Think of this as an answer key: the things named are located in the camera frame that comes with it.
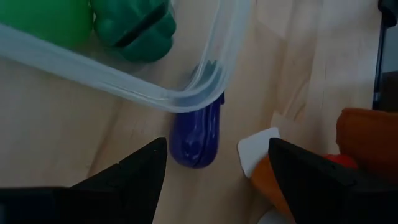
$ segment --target blue object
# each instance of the blue object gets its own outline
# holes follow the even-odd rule
[[[170,134],[170,153],[179,164],[199,169],[214,161],[223,104],[224,93],[203,109],[176,115]]]

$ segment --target wooden table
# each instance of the wooden table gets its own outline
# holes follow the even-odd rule
[[[169,157],[154,223],[255,223],[269,204],[244,178],[236,145],[270,126],[337,152],[341,109],[371,107],[380,20],[376,0],[253,0],[218,157],[202,170]],[[3,58],[0,68],[2,186],[73,185],[168,136],[170,113]]]

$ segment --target clear plastic rim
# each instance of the clear plastic rim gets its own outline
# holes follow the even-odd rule
[[[167,90],[134,76],[126,75],[119,70],[103,65],[90,58],[78,55],[2,24],[0,24],[0,42],[4,44],[4,47],[0,47],[0,55],[47,72],[52,72],[63,78],[72,79],[84,85],[108,91],[129,100],[151,105],[158,109],[175,113],[195,111],[206,107],[224,92],[229,77],[234,70],[234,63],[238,56],[243,39],[243,31],[246,28],[245,24],[250,11],[250,2],[246,0],[234,0],[233,16],[221,51],[221,57],[218,60],[219,63],[217,63],[217,67],[211,78],[203,85],[197,86],[209,58],[209,51],[212,47],[215,30],[221,23],[219,20],[216,20],[220,17],[220,8],[228,1],[231,0],[221,0],[218,4],[215,22],[213,23],[208,39],[209,42],[203,51],[203,56],[195,75],[196,77],[184,91]],[[59,57],[54,58],[51,53],[55,53]],[[68,72],[63,71],[62,67],[68,67]],[[181,103],[183,101],[187,102],[186,100],[189,98],[194,98],[198,95],[201,95],[202,99],[194,102],[194,105],[184,105],[184,103]]]

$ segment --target green object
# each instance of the green object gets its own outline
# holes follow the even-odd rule
[[[88,1],[0,0],[0,22],[63,47],[76,47],[93,29]]]
[[[155,62],[172,48],[176,23],[169,0],[91,0],[94,30],[112,52],[132,62]]]

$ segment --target green ball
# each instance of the green ball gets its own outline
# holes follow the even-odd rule
[[[77,47],[90,36],[89,0],[0,0],[0,22],[63,47]]]

